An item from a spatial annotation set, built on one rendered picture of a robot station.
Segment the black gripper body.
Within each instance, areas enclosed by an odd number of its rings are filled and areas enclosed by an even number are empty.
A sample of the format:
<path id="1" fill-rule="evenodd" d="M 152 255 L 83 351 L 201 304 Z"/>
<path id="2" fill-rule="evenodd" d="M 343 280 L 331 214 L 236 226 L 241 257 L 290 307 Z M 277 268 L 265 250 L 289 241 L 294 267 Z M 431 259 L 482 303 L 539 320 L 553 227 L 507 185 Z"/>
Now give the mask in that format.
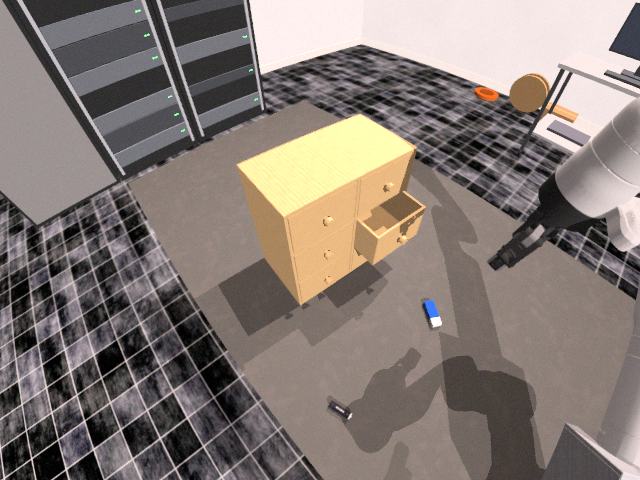
<path id="1" fill-rule="evenodd" d="M 546 237 L 556 227 L 583 232 L 603 219 L 587 216 L 567 201 L 556 184 L 556 171 L 539 188 L 538 197 L 543 211 L 526 227 L 534 230 L 541 224 L 546 229 L 541 238 Z"/>

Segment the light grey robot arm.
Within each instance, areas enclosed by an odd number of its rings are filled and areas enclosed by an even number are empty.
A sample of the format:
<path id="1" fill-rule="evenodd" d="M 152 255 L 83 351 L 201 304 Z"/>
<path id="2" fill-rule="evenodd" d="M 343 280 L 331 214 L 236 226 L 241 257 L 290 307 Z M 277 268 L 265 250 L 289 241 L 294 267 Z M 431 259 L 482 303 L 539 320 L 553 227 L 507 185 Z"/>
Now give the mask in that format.
<path id="1" fill-rule="evenodd" d="M 620 251 L 640 244 L 640 97 L 627 104 L 555 173 L 556 184 L 577 210 L 606 218 Z M 634 198 L 633 198 L 634 197 Z M 596 442 L 640 470 L 640 280 L 634 329 Z"/>

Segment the blue and white eraser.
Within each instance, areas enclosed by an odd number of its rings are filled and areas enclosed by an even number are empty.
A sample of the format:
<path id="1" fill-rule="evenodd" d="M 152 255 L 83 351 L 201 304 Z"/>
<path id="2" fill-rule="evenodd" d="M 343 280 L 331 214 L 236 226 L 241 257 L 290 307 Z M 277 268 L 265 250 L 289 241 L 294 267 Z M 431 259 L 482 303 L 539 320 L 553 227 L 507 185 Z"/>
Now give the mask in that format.
<path id="1" fill-rule="evenodd" d="M 432 328 L 434 327 L 439 327 L 442 325 L 442 322 L 440 320 L 440 317 L 438 315 L 437 309 L 435 307 L 435 304 L 433 302 L 433 300 L 431 301 L 426 301 L 423 303 L 425 311 L 427 313 L 430 325 Z"/>

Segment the light wooden chest of drawers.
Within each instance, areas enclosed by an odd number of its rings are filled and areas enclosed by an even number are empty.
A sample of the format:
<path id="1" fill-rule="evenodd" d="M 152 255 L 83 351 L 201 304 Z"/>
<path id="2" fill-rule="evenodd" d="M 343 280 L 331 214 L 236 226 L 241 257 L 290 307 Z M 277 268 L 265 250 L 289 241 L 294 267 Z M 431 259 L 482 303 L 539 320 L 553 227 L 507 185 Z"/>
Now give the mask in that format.
<path id="1" fill-rule="evenodd" d="M 264 257 L 302 305 L 351 270 L 356 220 L 403 190 L 406 192 L 417 147 L 359 114 L 290 141 L 240 164 L 242 185 Z M 413 152 L 413 153 L 412 153 Z M 412 153 L 406 187 L 357 216 L 363 177 Z M 357 181 L 354 218 L 293 253 L 287 218 Z M 349 272 L 302 303 L 294 255 L 354 221 Z"/>

